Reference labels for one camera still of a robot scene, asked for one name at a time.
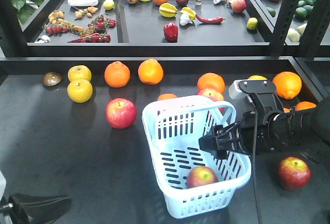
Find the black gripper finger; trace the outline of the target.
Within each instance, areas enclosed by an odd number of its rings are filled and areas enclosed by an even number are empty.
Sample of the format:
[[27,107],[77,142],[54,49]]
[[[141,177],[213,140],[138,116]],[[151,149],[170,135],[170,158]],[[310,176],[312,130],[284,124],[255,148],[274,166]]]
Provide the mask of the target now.
[[225,127],[223,125],[215,125],[212,127],[212,135],[222,138],[238,138],[239,125],[239,122],[232,123]]
[[67,195],[31,196],[13,194],[9,197],[11,214],[16,223],[54,223],[71,208],[72,199]]
[[200,150],[211,154],[217,160],[227,160],[227,151],[218,147],[215,137],[203,136],[199,138]]

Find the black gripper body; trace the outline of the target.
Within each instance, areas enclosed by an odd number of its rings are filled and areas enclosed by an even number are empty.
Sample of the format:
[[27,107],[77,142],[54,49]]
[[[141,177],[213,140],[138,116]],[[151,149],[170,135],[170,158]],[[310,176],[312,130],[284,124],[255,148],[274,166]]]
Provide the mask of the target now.
[[273,152],[267,125],[258,125],[258,112],[248,111],[240,122],[227,126],[228,150],[251,156]]

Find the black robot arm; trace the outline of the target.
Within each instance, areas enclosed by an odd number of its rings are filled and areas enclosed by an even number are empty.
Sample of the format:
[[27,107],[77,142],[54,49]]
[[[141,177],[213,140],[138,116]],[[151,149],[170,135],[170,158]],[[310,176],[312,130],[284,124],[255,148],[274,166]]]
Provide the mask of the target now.
[[76,141],[73,132],[25,143],[17,178],[29,195],[9,197],[11,223],[313,223],[315,202],[275,195],[260,202],[255,167],[277,176],[280,158],[329,141],[329,100],[316,108],[273,113],[255,124],[259,108],[240,122],[199,102],[184,112],[146,106],[140,123]]

